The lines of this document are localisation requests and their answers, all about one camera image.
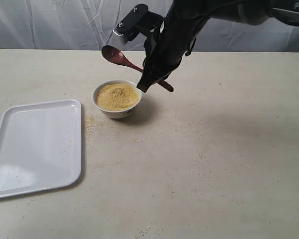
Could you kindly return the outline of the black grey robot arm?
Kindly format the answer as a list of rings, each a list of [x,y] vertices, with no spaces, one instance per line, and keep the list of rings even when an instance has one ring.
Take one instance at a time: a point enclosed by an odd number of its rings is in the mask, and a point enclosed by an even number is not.
[[[299,0],[175,0],[145,41],[146,58],[137,88],[162,83],[189,56],[198,33],[211,18],[260,25],[269,18],[299,26]]]

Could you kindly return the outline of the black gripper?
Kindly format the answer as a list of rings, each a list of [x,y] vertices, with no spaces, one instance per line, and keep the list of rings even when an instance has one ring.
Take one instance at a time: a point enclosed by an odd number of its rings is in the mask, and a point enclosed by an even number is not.
[[[165,79],[178,67],[197,33],[197,14],[185,9],[171,9],[144,43],[146,59],[137,88],[146,93],[150,86],[159,84],[170,91]]]

